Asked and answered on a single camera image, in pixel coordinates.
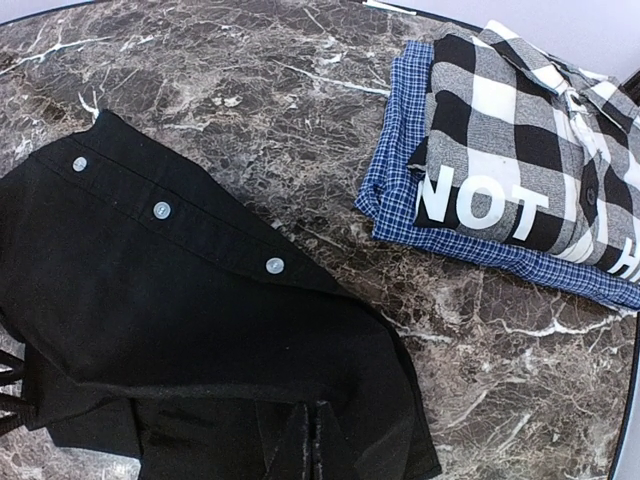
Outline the black long sleeve shirt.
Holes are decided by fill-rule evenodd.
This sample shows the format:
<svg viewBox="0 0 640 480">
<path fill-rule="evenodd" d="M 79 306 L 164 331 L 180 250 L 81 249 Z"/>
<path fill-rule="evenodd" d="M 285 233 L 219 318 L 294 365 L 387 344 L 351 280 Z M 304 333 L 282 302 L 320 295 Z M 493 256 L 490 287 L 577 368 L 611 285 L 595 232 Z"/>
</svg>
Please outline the black long sleeve shirt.
<svg viewBox="0 0 640 480">
<path fill-rule="evenodd" d="M 200 166 L 110 111 L 1 181 L 3 433 L 143 479 L 431 479 L 390 323 Z"/>
</svg>

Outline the blue checked folded shirt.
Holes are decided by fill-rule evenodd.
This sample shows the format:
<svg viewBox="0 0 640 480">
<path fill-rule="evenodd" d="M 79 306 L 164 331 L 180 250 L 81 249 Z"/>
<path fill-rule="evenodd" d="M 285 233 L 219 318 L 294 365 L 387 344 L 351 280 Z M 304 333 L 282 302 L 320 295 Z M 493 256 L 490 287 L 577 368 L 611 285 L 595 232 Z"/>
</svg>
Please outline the blue checked folded shirt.
<svg viewBox="0 0 640 480">
<path fill-rule="evenodd" d="M 414 247 L 586 297 L 613 309 L 639 310 L 639 286 L 594 267 L 521 247 L 413 225 L 418 178 L 408 160 L 426 133 L 425 106 L 433 46 L 410 40 L 391 64 L 384 124 L 355 206 L 374 221 L 372 238 Z"/>
</svg>

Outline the black white plaid shirt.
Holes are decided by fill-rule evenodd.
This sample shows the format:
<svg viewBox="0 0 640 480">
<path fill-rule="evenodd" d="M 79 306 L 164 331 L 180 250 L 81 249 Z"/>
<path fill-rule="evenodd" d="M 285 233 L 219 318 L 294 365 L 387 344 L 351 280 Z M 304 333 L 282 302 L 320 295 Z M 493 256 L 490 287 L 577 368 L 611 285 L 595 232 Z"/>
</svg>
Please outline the black white plaid shirt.
<svg viewBox="0 0 640 480">
<path fill-rule="evenodd" d="M 444 24 L 414 223 L 639 279 L 639 108 L 499 22 Z"/>
</svg>

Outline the black curved table rail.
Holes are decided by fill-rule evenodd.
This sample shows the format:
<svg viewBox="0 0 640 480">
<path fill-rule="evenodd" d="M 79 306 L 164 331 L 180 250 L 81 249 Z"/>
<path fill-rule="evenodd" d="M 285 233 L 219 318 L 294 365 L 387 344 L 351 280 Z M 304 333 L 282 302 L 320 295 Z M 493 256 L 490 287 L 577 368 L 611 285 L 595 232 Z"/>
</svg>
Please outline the black curved table rail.
<svg viewBox="0 0 640 480">
<path fill-rule="evenodd" d="M 611 480 L 640 479 L 639 340 L 639 319 L 636 319 L 631 374 L 624 416 L 608 474 L 608 479 Z"/>
</svg>

